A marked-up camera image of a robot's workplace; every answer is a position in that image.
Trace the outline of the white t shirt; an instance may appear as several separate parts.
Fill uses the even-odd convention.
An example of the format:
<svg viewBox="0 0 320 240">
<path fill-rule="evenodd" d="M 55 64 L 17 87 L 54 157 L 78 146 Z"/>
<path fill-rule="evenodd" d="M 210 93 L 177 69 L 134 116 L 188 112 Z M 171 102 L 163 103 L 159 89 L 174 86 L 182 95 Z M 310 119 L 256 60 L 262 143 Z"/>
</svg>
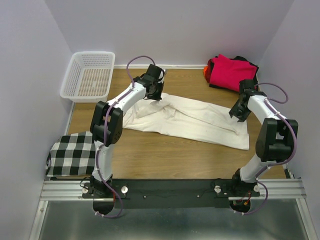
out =
<svg viewBox="0 0 320 240">
<path fill-rule="evenodd" d="M 123 127 L 249 150 L 247 123 L 230 117 L 229 108 L 167 93 L 161 97 L 134 104 L 123 117 Z"/>
</svg>

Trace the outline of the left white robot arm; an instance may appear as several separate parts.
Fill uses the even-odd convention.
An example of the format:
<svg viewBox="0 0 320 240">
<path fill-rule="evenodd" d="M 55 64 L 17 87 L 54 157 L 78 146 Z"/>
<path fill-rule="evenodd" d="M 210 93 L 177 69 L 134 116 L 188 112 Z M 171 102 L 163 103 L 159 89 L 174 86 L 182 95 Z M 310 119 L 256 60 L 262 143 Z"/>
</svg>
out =
<svg viewBox="0 0 320 240">
<path fill-rule="evenodd" d="M 90 184 L 99 197 L 104 198 L 109 194 L 118 196 L 108 181 L 113 175 L 113 151 L 123 132 L 124 115 L 140 100 L 160 101 L 165 75 L 165 69 L 150 64 L 147 71 L 133 78 L 121 94 L 96 104 L 90 125 L 95 145 L 95 163 Z"/>
</svg>

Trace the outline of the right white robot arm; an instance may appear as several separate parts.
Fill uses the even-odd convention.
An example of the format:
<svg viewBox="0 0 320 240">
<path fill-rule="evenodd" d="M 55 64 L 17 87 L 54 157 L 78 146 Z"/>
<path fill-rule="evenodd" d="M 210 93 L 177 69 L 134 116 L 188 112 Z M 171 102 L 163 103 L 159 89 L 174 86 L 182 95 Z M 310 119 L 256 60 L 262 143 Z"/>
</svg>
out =
<svg viewBox="0 0 320 240">
<path fill-rule="evenodd" d="M 229 115 L 243 123 L 253 113 L 261 123 L 261 129 L 254 156 L 232 176 L 230 191 L 236 196 L 252 191 L 260 176 L 274 166 L 290 162 L 297 151 L 298 122 L 286 118 L 271 102 L 272 99 L 260 91 L 253 80 L 240 81 L 239 98 Z"/>
</svg>

